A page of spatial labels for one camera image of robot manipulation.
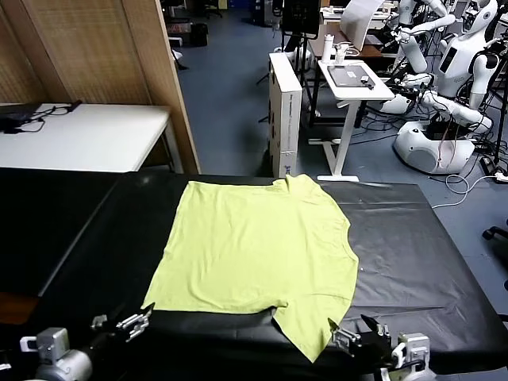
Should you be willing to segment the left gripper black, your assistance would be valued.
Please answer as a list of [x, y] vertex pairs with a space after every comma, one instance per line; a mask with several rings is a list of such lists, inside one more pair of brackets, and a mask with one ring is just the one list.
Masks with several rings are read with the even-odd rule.
[[[85, 353], [91, 360], [103, 360], [119, 352], [126, 342], [140, 336], [149, 326], [155, 304], [152, 303], [139, 312], [127, 317], [115, 325], [114, 331], [100, 331], [85, 346]], [[108, 322], [106, 314], [93, 317], [92, 330], [103, 329]]]

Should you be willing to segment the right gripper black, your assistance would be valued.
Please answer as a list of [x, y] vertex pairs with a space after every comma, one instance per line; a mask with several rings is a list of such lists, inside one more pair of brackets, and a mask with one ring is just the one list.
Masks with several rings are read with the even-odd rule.
[[341, 351], [355, 353], [367, 362], [392, 361], [392, 337], [386, 324], [381, 324], [374, 317], [361, 314], [361, 319], [370, 329], [367, 333], [354, 333], [341, 328], [334, 320], [328, 318], [331, 342]]

